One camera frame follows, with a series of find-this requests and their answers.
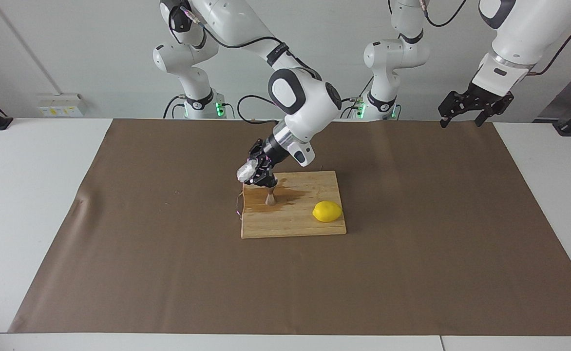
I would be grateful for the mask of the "brown paper table mat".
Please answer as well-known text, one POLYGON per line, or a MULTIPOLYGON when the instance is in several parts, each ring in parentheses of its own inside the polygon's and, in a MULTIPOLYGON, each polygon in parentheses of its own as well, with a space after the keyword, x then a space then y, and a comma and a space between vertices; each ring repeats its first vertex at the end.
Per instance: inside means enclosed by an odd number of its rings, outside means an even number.
POLYGON ((571 336, 571 261, 495 127, 335 122, 346 234, 243 239, 270 126, 111 123, 10 332, 571 336))

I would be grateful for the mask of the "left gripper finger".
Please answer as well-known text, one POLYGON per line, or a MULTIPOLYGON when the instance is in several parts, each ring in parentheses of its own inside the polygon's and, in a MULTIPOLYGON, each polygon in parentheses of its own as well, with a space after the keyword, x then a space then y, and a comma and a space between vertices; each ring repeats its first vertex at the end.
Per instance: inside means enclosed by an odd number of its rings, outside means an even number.
POLYGON ((441 128, 446 128, 454 117, 470 110, 470 98, 470 94, 460 94, 457 91, 448 93, 438 107, 441 128))
POLYGON ((494 115, 501 115, 506 111, 508 106, 513 102, 514 96, 513 95, 505 95, 501 100, 488 103, 482 109, 481 113, 476 117, 476 125, 481 127, 484 122, 486 122, 489 118, 493 117, 494 115))

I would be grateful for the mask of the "clear textured small cup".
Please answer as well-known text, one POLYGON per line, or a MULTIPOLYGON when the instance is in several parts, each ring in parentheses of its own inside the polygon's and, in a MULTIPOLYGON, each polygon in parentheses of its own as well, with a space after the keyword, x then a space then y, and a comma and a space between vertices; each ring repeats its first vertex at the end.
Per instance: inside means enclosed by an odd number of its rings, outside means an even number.
POLYGON ((256 169, 259 162, 255 158, 248 159, 239 169, 237 169, 236 177, 241 183, 248 182, 256 174, 256 169))

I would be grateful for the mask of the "yellow lemon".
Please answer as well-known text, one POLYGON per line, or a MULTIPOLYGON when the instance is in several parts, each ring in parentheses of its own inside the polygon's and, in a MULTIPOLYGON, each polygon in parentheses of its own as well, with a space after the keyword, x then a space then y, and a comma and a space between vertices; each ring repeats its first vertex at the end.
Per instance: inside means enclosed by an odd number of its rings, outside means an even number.
POLYGON ((342 216, 342 208, 336 202, 321 201, 315 204, 312 215, 319 222, 333 222, 342 216))

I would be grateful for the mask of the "wooden cutting board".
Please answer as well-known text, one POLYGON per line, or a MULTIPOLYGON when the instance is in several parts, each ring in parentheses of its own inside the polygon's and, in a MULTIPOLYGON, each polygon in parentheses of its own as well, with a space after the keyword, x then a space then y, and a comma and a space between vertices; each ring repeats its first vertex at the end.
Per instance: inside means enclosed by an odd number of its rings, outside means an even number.
POLYGON ((243 185, 241 238, 346 234, 343 214, 331 222, 321 222, 312 215, 321 201, 342 205, 335 171, 276 173, 276 178, 275 205, 265 203, 265 188, 243 185))

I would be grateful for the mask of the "white wall socket strip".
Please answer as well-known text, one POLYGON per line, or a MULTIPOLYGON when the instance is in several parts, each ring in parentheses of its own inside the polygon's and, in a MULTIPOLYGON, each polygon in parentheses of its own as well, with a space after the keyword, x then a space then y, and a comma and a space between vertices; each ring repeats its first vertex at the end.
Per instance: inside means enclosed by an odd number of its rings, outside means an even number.
POLYGON ((78 94, 38 94, 38 110, 43 117, 85 117, 87 106, 78 94))

